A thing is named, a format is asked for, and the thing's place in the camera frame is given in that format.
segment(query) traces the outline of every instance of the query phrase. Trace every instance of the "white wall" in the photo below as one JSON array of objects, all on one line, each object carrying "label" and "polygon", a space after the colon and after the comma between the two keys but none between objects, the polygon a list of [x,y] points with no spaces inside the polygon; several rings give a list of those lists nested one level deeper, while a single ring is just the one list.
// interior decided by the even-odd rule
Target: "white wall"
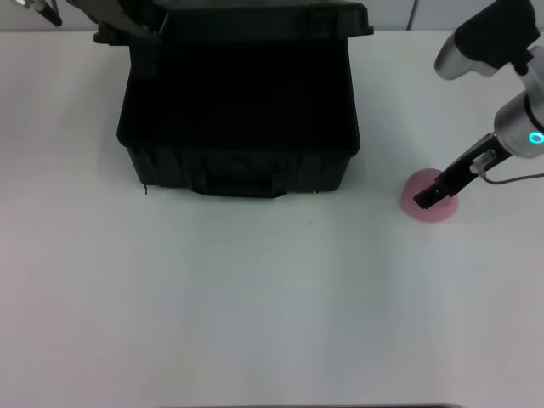
[{"label": "white wall", "polygon": [[[410,17],[413,0],[362,0],[370,12],[371,23],[378,30],[404,30]],[[491,0],[420,0],[414,30],[450,30],[475,15]],[[544,0],[533,0],[540,27],[544,28]],[[94,25],[76,8],[59,0],[64,20],[62,30],[86,31]],[[56,30],[34,12],[0,0],[0,31]]]}]

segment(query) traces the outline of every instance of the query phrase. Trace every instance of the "open lid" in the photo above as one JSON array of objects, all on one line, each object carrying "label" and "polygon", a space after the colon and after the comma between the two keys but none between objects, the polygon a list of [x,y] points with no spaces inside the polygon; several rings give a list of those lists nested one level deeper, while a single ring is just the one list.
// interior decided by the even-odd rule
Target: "open lid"
[{"label": "open lid", "polygon": [[343,0],[154,0],[164,43],[339,40],[371,35],[361,3]]}]

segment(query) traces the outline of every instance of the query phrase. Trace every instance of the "pink object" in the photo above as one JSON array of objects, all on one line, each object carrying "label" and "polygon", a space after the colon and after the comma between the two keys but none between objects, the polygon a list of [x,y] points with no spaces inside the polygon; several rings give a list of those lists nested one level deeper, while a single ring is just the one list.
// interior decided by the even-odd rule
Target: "pink object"
[{"label": "pink object", "polygon": [[441,173],[436,168],[425,168],[408,178],[400,198],[400,207],[405,213],[425,223],[438,223],[456,213],[459,207],[457,196],[446,197],[427,210],[422,210],[414,201],[414,196],[434,183]]}]

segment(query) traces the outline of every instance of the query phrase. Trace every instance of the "blue led light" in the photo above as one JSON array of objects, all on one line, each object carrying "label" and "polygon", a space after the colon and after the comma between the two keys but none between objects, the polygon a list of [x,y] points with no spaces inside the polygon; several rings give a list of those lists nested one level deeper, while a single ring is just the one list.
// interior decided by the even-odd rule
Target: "blue led light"
[{"label": "blue led light", "polygon": [[544,144],[544,134],[540,132],[532,132],[529,134],[529,141],[533,145],[542,145]]}]

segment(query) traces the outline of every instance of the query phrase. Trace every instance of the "black cable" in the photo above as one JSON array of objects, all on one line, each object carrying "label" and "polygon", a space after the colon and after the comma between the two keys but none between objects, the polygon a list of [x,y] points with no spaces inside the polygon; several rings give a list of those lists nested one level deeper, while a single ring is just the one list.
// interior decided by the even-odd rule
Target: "black cable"
[{"label": "black cable", "polygon": [[57,4],[57,0],[51,0],[51,7],[53,8],[54,12],[58,15],[59,13],[59,5]]},{"label": "black cable", "polygon": [[411,27],[414,25],[414,19],[416,18],[416,13],[418,8],[419,8],[419,0],[414,0],[414,3],[411,5],[410,18],[408,19],[408,24],[406,25],[407,31],[410,31]]},{"label": "black cable", "polygon": [[522,180],[540,179],[540,178],[543,178],[543,177],[544,177],[544,173],[540,173],[540,174],[531,174],[531,175],[529,175],[529,176],[522,176],[522,177],[507,178],[506,180],[500,180],[500,181],[489,180],[489,179],[487,178],[487,176],[485,175],[485,173],[480,173],[479,176],[480,176],[486,183],[493,184],[493,185],[503,185],[503,184],[514,183],[514,182],[516,182],[516,181],[522,181]]}]

